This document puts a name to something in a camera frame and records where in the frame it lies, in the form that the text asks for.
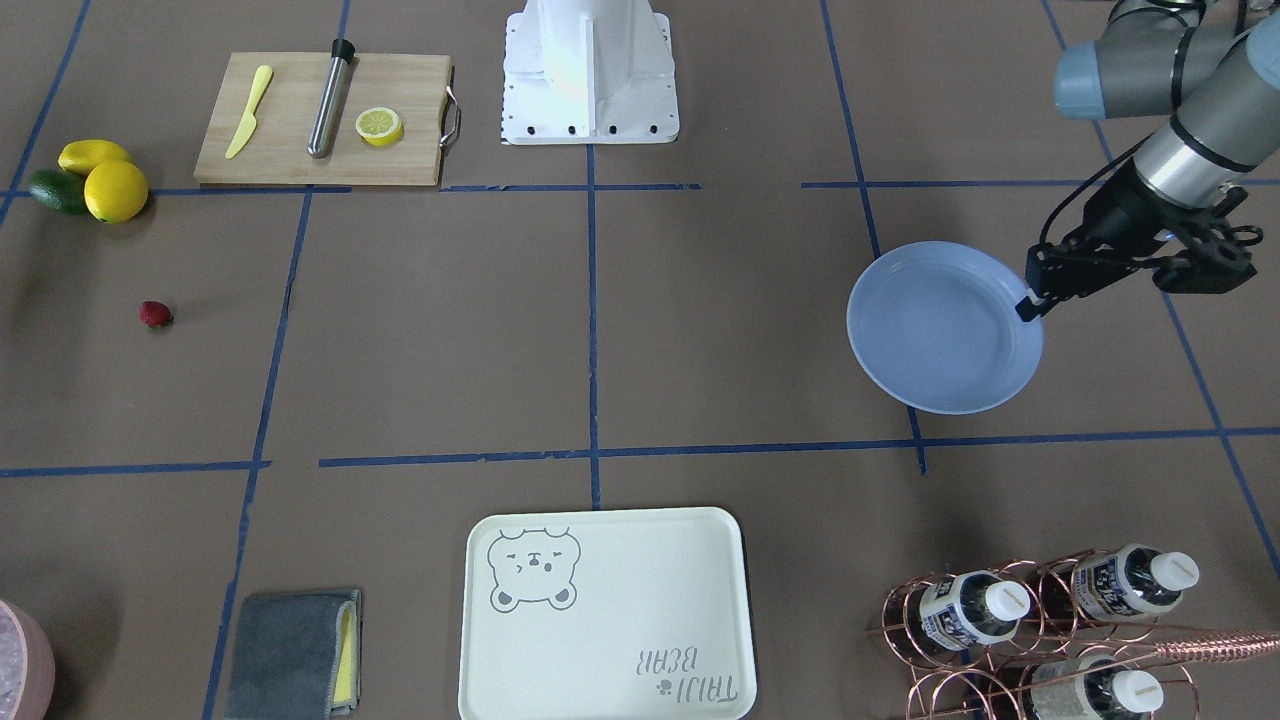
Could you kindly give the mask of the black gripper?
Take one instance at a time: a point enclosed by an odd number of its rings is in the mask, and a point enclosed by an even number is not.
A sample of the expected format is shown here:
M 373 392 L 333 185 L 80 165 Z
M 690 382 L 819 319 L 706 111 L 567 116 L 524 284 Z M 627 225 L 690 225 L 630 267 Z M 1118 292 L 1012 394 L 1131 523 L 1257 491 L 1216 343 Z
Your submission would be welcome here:
M 1082 224 L 1062 247 L 1032 247 L 1027 255 L 1027 296 L 1016 304 L 1021 322 L 1038 322 L 1051 299 L 1084 299 L 1139 272 L 1149 272 L 1165 293 L 1226 293 L 1257 274 L 1252 249 L 1258 225 L 1236 225 L 1229 215 L 1248 197 L 1229 190 L 1207 208 L 1183 208 L 1158 196 L 1123 165 L 1085 202 Z

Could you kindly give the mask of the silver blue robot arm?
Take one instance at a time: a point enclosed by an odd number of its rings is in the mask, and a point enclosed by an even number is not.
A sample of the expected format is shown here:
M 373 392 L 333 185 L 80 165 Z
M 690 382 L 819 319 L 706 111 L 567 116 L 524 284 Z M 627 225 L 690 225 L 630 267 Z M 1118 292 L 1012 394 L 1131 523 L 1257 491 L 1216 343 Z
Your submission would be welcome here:
M 1229 217 L 1247 200 L 1242 179 L 1277 151 L 1277 50 L 1275 1 L 1119 1 L 1098 38 L 1064 50 L 1064 117 L 1164 124 L 1092 177 L 1079 227 L 1029 249 L 1024 322 L 1144 269 L 1166 293 L 1254 277 L 1263 232 Z

